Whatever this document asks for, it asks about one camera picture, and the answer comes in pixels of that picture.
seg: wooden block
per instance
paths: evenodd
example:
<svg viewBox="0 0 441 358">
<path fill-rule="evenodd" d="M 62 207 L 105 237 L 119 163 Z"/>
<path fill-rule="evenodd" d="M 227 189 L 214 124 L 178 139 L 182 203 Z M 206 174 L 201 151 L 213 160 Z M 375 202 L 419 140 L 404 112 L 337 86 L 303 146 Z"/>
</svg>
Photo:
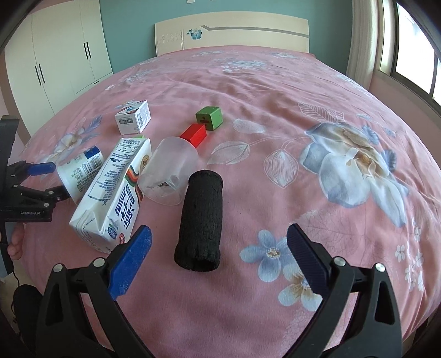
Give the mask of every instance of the wooden block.
<svg viewBox="0 0 441 358">
<path fill-rule="evenodd" d="M 187 130 L 180 135 L 182 139 L 190 142 L 195 148 L 204 140 L 207 136 L 204 124 L 192 124 Z"/>
<path fill-rule="evenodd" d="M 219 107 L 205 107 L 196 113 L 199 124 L 205 124 L 208 131 L 213 131 L 223 123 L 222 112 Z"/>
</svg>

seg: black cylinder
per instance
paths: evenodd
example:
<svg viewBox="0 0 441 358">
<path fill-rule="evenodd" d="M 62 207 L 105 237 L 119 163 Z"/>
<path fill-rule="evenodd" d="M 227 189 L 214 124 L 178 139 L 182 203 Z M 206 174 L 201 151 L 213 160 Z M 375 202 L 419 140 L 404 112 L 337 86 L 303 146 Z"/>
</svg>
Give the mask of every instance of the black cylinder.
<svg viewBox="0 0 441 358">
<path fill-rule="evenodd" d="M 175 262 L 184 269 L 208 272 L 221 260 L 222 187 L 219 174 L 201 170 L 188 180 Z"/>
</svg>

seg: teal wall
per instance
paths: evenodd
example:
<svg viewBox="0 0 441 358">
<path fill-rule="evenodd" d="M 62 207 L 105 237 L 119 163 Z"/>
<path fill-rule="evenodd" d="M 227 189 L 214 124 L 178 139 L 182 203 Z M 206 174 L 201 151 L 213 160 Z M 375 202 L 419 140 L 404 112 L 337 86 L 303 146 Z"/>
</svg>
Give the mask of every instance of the teal wall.
<svg viewBox="0 0 441 358">
<path fill-rule="evenodd" d="M 113 72 L 156 56 L 154 25 L 215 11 L 262 11 L 309 20 L 310 52 L 345 73 L 352 33 L 352 0 L 100 0 Z"/>
</svg>

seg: human hand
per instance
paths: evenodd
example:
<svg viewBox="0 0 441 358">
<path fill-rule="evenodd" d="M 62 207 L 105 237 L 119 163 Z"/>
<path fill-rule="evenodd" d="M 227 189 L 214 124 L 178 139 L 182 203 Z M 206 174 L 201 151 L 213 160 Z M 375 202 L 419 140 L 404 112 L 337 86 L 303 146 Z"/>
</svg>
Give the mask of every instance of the human hand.
<svg viewBox="0 0 441 358">
<path fill-rule="evenodd" d="M 23 223 L 17 223 L 12 231 L 11 243 L 7 247 L 7 253 L 12 260 L 20 260 L 23 255 L 23 238 L 25 237 L 25 226 Z"/>
</svg>

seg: green cube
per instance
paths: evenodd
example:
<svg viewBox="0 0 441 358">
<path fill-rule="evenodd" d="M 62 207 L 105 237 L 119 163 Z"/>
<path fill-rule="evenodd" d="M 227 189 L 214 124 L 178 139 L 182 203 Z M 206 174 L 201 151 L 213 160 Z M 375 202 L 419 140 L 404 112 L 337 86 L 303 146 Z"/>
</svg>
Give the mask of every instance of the green cube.
<svg viewBox="0 0 441 358">
<path fill-rule="evenodd" d="M 221 109 L 219 107 L 205 107 L 196 113 L 199 124 L 205 124 L 205 129 L 213 131 L 223 123 Z"/>
</svg>

